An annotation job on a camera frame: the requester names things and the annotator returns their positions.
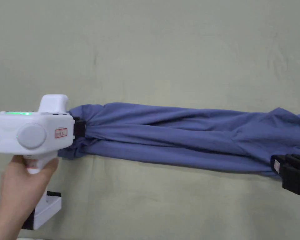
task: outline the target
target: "black clamp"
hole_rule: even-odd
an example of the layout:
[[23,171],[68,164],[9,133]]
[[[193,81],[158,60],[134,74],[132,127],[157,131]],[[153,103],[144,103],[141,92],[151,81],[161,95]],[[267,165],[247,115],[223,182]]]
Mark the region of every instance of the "black clamp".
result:
[[282,188],[300,195],[300,155],[273,155],[271,169],[282,178]]
[[86,121],[80,120],[79,117],[73,117],[74,125],[73,125],[73,135],[75,138],[85,137],[86,133]]

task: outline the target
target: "gray-green fabric surface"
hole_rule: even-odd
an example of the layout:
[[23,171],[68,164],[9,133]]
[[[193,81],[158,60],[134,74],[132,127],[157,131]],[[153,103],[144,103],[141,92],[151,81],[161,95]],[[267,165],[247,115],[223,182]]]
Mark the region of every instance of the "gray-green fabric surface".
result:
[[[300,113],[300,0],[0,1],[0,111],[48,93]],[[21,237],[300,240],[300,197],[262,176],[85,157],[49,190],[61,212]]]

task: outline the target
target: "blue cloth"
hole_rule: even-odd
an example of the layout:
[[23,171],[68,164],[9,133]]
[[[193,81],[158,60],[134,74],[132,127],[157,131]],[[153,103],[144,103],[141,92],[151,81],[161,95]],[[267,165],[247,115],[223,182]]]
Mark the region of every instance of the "blue cloth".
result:
[[59,151],[231,172],[271,175],[274,154],[300,154],[300,115],[155,107],[128,103],[82,105],[85,137]]

